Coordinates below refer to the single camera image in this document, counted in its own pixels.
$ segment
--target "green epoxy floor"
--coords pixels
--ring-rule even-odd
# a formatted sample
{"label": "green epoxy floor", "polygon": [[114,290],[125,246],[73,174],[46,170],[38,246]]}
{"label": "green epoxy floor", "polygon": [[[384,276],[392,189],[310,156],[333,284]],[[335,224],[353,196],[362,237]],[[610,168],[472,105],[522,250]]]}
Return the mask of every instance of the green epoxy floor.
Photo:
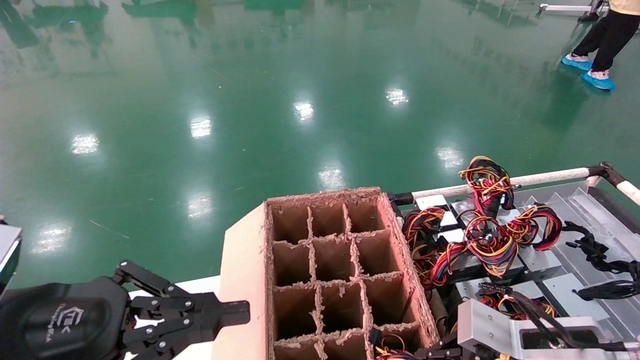
{"label": "green epoxy floor", "polygon": [[476,154],[640,183],[640,38],[618,91],[591,90],[556,65],[588,26],[528,0],[0,3],[15,287],[125,258],[216,275],[225,229],[268,197],[461,184]]}

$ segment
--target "black wire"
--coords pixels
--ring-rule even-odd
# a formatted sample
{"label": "black wire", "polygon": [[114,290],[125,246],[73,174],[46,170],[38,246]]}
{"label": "black wire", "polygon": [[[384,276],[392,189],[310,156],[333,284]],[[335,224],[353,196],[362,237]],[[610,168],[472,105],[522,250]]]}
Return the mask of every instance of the black wire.
{"label": "black wire", "polygon": [[482,345],[476,345],[476,356],[480,358],[480,360],[494,360],[496,357],[496,353],[490,348]]}
{"label": "black wire", "polygon": [[610,272],[613,274],[622,274],[628,272],[631,275],[632,281],[629,280],[614,280],[581,289],[579,291],[573,291],[582,300],[590,301],[593,299],[605,299],[605,300],[619,300],[640,295],[640,263],[636,260],[622,261],[616,260],[606,262],[607,256],[605,253],[609,248],[595,240],[593,234],[585,227],[577,225],[571,221],[565,221],[563,231],[577,231],[581,233],[583,237],[575,242],[567,242],[566,244],[573,248],[579,248],[585,255],[587,255],[587,261],[593,265],[599,271]]}
{"label": "black wire", "polygon": [[551,330],[549,330],[542,323],[542,321],[540,321],[540,317],[535,312],[531,311],[527,306],[523,306],[522,303],[520,303],[517,300],[515,301],[516,301],[516,304],[518,304],[518,306],[520,307],[520,309],[525,313],[525,315],[527,315],[529,320],[531,320],[531,322],[538,328],[538,330],[540,330],[542,335],[544,335],[544,337],[547,338],[547,340],[549,340],[549,343],[551,343],[551,345],[555,347],[558,347],[560,345],[560,341],[558,341],[558,338],[555,335],[553,335],[553,333],[551,333]]}
{"label": "black wire", "polygon": [[615,280],[578,291],[574,290],[573,292],[578,294],[582,300],[586,301],[593,299],[621,300],[640,295],[640,282]]}
{"label": "black wire", "polygon": [[[540,309],[536,304],[526,296],[522,295],[517,291],[512,291],[510,294],[520,305],[523,310],[525,307],[528,307],[532,310],[535,315],[530,316],[529,319],[533,321],[534,317],[542,318],[542,320],[548,322],[556,329],[556,331],[560,334],[560,338],[567,343],[569,346],[573,348],[601,348],[604,351],[627,351],[624,346],[624,343],[619,341],[615,343],[584,343],[581,341],[575,340],[571,334],[567,331],[567,329],[562,326],[553,316],[547,314],[544,310]],[[540,326],[536,324],[536,327],[542,332],[542,328],[548,328],[540,322]]]}

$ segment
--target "white pipe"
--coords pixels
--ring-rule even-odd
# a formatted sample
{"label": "white pipe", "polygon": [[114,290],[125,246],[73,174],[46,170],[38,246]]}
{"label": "white pipe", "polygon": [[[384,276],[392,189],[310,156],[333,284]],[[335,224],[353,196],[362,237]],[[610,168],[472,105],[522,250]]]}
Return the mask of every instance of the white pipe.
{"label": "white pipe", "polygon": [[590,188],[594,188],[598,186],[598,184],[600,184],[601,180],[602,180],[602,176],[600,175],[589,176],[587,177],[587,186]]}
{"label": "white pipe", "polygon": [[[589,177],[589,169],[586,167],[581,167],[581,168],[572,168],[569,170],[545,172],[542,174],[512,177],[511,184],[520,185],[520,186],[532,186],[532,185],[539,185],[544,183],[553,183],[556,181],[582,179],[585,177]],[[439,188],[439,189],[432,189],[432,190],[423,190],[420,192],[412,192],[412,195],[413,195],[413,199],[415,200],[421,197],[427,197],[432,195],[443,195],[444,197],[450,197],[450,196],[466,195],[468,193],[471,193],[471,189],[467,185],[458,185],[458,186],[450,186],[448,188]]]}
{"label": "white pipe", "polygon": [[[591,5],[582,6],[582,5],[549,5],[549,4],[540,4],[540,10],[542,11],[552,11],[552,12],[591,12]],[[608,6],[602,7],[603,12],[609,11]]]}
{"label": "white pipe", "polygon": [[622,183],[618,184],[616,186],[616,189],[620,190],[629,199],[640,205],[640,190],[638,190],[638,188],[636,188],[628,180],[624,180]]}

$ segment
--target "cardboard grid insert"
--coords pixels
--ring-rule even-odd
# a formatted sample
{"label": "cardboard grid insert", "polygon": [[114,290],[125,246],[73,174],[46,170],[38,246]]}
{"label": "cardboard grid insert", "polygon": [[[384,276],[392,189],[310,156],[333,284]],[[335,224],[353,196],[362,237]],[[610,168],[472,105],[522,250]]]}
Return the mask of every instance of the cardboard grid insert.
{"label": "cardboard grid insert", "polygon": [[[372,360],[373,328],[400,336],[409,351],[439,340],[395,214],[379,189],[267,204],[270,359]],[[399,347],[395,341],[385,344]]]}

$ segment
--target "yellow shirt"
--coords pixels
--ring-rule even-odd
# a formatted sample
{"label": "yellow shirt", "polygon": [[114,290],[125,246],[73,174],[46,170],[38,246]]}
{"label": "yellow shirt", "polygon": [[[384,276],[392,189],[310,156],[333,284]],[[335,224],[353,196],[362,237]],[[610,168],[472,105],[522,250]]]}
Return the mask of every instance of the yellow shirt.
{"label": "yellow shirt", "polygon": [[609,0],[609,7],[617,13],[640,15],[640,0]]}

